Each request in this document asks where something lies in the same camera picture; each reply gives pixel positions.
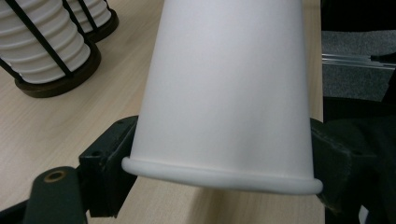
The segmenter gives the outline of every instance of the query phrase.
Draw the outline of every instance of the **table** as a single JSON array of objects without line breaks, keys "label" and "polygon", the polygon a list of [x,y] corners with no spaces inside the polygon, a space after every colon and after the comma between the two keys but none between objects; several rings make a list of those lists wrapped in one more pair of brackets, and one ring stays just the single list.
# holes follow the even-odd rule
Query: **table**
[{"label": "table", "polygon": [[[31,184],[78,155],[118,119],[137,115],[163,0],[109,0],[120,26],[97,44],[102,62],[76,89],[52,98],[23,94],[0,70],[0,210],[28,198]],[[322,119],[320,2],[304,0],[311,117]],[[90,223],[324,222],[316,196],[202,189],[139,177],[118,218]]]}]

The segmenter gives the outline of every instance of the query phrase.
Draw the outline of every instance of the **gray carpet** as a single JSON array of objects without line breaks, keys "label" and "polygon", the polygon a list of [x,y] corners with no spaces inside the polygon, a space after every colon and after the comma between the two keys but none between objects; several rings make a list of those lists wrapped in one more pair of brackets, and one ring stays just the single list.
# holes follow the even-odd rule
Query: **gray carpet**
[{"label": "gray carpet", "polygon": [[[322,32],[322,51],[342,55],[396,52],[396,31]],[[392,70],[323,64],[324,96],[381,101]]]}]

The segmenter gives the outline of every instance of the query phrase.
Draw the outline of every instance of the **white object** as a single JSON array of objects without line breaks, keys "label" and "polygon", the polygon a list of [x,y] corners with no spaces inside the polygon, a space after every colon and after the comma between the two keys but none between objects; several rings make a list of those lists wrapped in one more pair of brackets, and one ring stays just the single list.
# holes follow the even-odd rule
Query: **white object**
[{"label": "white object", "polygon": [[[77,0],[67,0],[70,8],[75,14],[82,30],[88,33],[93,30],[87,16],[82,10],[81,5]],[[107,3],[104,0],[84,0],[90,14],[97,27],[104,25],[111,18],[111,12],[107,9]]]},{"label": "white object", "polygon": [[301,1],[167,0],[125,171],[315,194]]},{"label": "white object", "polygon": [[[87,61],[91,50],[78,33],[77,26],[70,20],[62,1],[18,0],[17,3],[71,72]],[[23,80],[32,84],[47,83],[64,77],[62,69],[9,5],[5,1],[0,4],[0,18],[4,19],[0,21],[2,59]]]}]

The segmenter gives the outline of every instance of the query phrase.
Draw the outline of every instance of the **light wood tabletop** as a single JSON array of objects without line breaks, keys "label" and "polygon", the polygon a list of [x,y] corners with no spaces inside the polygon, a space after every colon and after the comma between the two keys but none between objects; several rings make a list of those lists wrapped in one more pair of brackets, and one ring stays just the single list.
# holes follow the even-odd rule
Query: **light wood tabletop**
[{"label": "light wood tabletop", "polygon": [[[0,69],[0,210],[26,200],[36,176],[78,166],[118,119],[139,113],[163,0],[108,0],[120,26],[97,44],[95,74],[60,96],[22,93]],[[322,118],[320,1],[304,0],[311,117]],[[324,223],[316,196],[203,189],[139,177],[118,218],[90,223]]]}]

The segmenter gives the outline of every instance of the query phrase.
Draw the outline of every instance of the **dark brown base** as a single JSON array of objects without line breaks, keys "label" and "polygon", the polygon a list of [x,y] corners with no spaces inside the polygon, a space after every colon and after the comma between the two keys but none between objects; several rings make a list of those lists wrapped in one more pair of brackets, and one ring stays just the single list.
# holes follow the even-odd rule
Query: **dark brown base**
[{"label": "dark brown base", "polygon": [[86,34],[88,39],[90,39],[92,42],[96,43],[105,39],[106,37],[111,35],[119,26],[120,21],[116,11],[114,11],[113,9],[110,9],[109,11],[111,12],[110,20],[108,20],[101,27],[98,27],[98,30],[96,32],[90,31]]},{"label": "dark brown base", "polygon": [[56,81],[44,84],[31,84],[15,80],[15,85],[25,94],[35,98],[57,96],[73,90],[87,80],[99,67],[102,56],[94,44],[88,44],[91,49],[90,57],[80,68],[73,72],[72,77],[62,77]]}]

